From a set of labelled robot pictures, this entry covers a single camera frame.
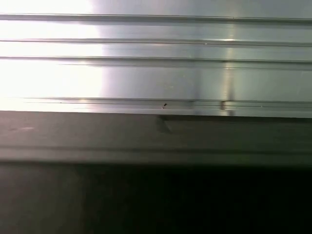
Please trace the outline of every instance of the horizontal groove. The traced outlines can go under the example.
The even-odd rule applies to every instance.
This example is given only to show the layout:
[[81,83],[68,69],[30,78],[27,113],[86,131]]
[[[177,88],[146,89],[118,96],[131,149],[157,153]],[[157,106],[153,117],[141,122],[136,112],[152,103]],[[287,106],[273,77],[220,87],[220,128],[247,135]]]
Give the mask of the horizontal groove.
[[125,57],[0,57],[0,63],[36,63],[51,65],[111,66],[111,67],[189,67],[189,68],[252,68],[310,71],[311,61],[257,61],[189,58],[125,58]]
[[159,43],[255,46],[312,45],[312,25],[259,23],[129,23],[0,21],[10,28],[0,41],[68,43]]
[[253,46],[287,46],[287,47],[312,47],[312,42],[276,42],[276,41],[242,41],[242,40],[183,40],[183,39],[2,39],[0,42],[59,42],[59,43],[137,43],[137,44],[199,44],[199,45],[253,45]]
[[[311,102],[267,102],[266,107],[252,108],[246,105],[241,109],[233,109],[234,102],[232,102],[231,108],[222,110],[220,101],[99,98],[0,98],[0,100],[0,111],[124,113],[165,116],[312,117]],[[237,102],[237,106],[242,107],[242,103],[244,102]]]
[[102,15],[102,14],[0,14],[0,20],[40,21],[115,21],[115,22],[276,22],[291,24],[312,24],[312,18],[252,18],[252,17],[205,17],[172,15]]
[[0,42],[1,58],[158,58],[312,62],[312,47]]

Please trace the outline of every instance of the metal track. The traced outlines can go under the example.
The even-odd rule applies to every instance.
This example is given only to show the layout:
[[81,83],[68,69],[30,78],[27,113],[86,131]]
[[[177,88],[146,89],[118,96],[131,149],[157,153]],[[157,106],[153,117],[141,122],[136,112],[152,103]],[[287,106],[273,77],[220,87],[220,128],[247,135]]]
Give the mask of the metal track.
[[0,110],[312,117],[307,0],[11,0],[0,26]]

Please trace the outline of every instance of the dark surface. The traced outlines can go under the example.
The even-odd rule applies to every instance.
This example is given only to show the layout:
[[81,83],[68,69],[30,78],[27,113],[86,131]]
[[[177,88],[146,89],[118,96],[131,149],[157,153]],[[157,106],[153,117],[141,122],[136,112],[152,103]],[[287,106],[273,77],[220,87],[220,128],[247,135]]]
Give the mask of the dark surface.
[[0,233],[302,233],[311,171],[0,165]]
[[0,112],[0,161],[312,166],[311,142],[311,119]]
[[0,233],[310,227],[311,120],[162,121],[170,131],[156,116],[0,112]]

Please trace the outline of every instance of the aluminum surface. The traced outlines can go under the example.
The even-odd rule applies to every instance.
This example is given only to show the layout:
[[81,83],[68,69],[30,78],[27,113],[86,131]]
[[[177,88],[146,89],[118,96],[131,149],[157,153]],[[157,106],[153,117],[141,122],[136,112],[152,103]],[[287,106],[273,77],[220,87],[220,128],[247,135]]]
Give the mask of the aluminum surface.
[[309,0],[10,0],[3,14],[173,15],[310,19]]
[[0,26],[0,110],[311,115],[307,0],[12,0]]

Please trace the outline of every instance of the dark floor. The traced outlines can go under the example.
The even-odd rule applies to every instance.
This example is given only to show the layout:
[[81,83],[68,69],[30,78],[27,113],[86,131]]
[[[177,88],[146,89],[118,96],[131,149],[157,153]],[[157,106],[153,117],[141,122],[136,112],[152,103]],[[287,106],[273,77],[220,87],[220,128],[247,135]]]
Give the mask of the dark floor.
[[0,165],[0,233],[302,233],[309,169]]

